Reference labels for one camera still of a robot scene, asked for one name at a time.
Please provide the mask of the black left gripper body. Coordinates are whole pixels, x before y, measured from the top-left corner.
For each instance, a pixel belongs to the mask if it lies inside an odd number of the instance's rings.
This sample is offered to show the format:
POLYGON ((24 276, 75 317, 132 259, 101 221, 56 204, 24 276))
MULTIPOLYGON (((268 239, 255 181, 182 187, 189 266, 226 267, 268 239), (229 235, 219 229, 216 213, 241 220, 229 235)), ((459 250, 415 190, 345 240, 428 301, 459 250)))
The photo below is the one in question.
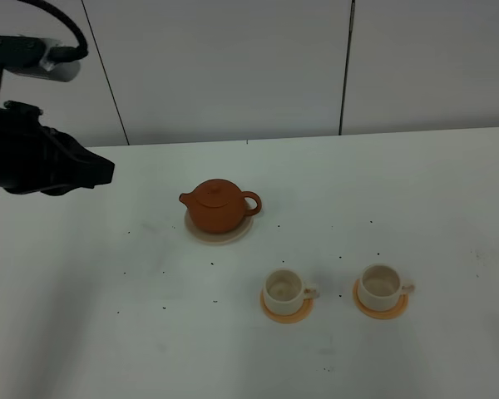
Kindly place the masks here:
POLYGON ((52 187, 55 149, 39 123, 41 114, 38 107, 15 101, 0 108, 0 188, 11 194, 52 187))

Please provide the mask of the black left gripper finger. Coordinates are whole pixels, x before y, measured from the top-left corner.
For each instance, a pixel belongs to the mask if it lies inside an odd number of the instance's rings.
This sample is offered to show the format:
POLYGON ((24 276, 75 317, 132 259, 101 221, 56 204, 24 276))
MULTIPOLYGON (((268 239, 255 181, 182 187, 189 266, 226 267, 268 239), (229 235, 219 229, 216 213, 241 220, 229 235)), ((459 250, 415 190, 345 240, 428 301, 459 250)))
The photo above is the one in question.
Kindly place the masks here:
POLYGON ((115 171, 112 161, 87 150, 67 133, 49 127, 43 130, 48 139, 43 194, 60 196, 112 182, 115 171))

